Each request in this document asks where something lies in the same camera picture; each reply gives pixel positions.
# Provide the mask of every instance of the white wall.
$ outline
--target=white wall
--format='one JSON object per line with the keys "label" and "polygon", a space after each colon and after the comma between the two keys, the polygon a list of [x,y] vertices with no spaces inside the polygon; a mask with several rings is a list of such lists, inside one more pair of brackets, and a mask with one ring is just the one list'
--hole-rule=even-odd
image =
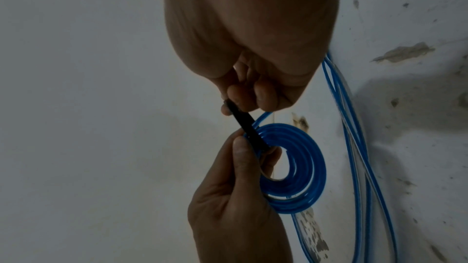
{"label": "white wall", "polygon": [[[402,261],[464,262],[468,0],[358,2],[341,0],[331,50],[364,119]],[[173,53],[162,0],[0,0],[0,24],[0,262],[196,261],[186,207],[237,124]],[[419,42],[435,51],[370,62]],[[291,112],[327,161],[313,209],[330,250],[318,255],[350,262],[349,165],[320,71],[275,121],[291,123]],[[374,217],[375,262],[388,262]]]}

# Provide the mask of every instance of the human hand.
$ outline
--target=human hand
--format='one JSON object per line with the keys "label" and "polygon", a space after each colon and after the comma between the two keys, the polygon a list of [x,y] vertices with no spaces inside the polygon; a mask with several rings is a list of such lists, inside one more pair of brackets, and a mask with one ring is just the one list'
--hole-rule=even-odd
{"label": "human hand", "polygon": [[280,156],[273,148],[259,162],[242,130],[227,139],[189,205],[200,262],[293,261],[283,223],[260,191],[260,168],[270,176]]}
{"label": "human hand", "polygon": [[272,112],[303,93],[327,51],[337,7],[338,0],[165,0],[165,18],[179,57],[223,100]]}

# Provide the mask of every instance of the black cable tie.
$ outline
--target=black cable tie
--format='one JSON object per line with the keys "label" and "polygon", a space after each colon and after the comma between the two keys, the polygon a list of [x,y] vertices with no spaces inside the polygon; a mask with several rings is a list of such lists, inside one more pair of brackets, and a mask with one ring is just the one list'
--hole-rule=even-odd
{"label": "black cable tie", "polygon": [[268,151],[270,146],[268,146],[268,144],[263,141],[262,137],[260,137],[260,135],[252,126],[252,124],[255,122],[254,118],[249,113],[239,110],[237,105],[230,99],[224,101],[224,104],[226,104],[231,113],[234,115],[234,118],[246,133],[247,139],[250,141],[253,149],[260,150],[262,152]]}

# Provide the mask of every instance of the coiled blue cable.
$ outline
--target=coiled blue cable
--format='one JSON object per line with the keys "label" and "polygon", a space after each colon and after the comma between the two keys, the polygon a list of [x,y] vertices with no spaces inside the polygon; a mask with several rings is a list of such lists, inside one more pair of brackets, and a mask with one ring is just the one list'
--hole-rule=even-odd
{"label": "coiled blue cable", "polygon": [[[333,64],[330,53],[327,53],[327,56],[322,62],[322,68],[330,91],[342,117],[343,132],[345,134],[345,142],[351,166],[352,184],[355,192],[354,203],[356,215],[356,235],[352,262],[356,263],[360,259],[363,239],[362,201],[355,157],[356,152],[359,154],[366,172],[364,262],[368,263],[370,260],[372,190],[375,192],[377,200],[384,213],[392,245],[394,261],[398,262],[398,250],[393,224],[391,222],[384,197],[370,165],[366,140],[349,96],[350,91],[347,88],[345,80],[338,68]],[[270,114],[271,113],[264,113],[261,115],[254,122],[253,126],[257,129],[259,135],[268,145],[281,146],[287,150],[290,171],[288,176],[280,181],[273,181],[262,176],[260,185],[262,191],[269,195],[269,202],[278,213],[291,214],[304,254],[309,262],[315,263],[308,251],[295,214],[308,209],[320,197],[326,180],[325,161],[317,144],[308,134],[300,129],[285,124],[268,124],[259,127],[260,123]]]}

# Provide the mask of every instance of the skin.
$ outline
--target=skin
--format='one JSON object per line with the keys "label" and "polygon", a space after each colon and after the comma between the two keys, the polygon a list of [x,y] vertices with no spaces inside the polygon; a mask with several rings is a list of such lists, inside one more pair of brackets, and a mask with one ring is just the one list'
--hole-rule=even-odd
{"label": "skin", "polygon": [[219,151],[188,209],[202,263],[292,263],[279,215],[260,190],[261,169],[271,175],[281,156],[273,148],[260,161],[239,130]]}
{"label": "skin", "polygon": [[176,53],[223,100],[272,112],[303,93],[327,51],[337,7],[338,0],[165,0],[165,18]]}

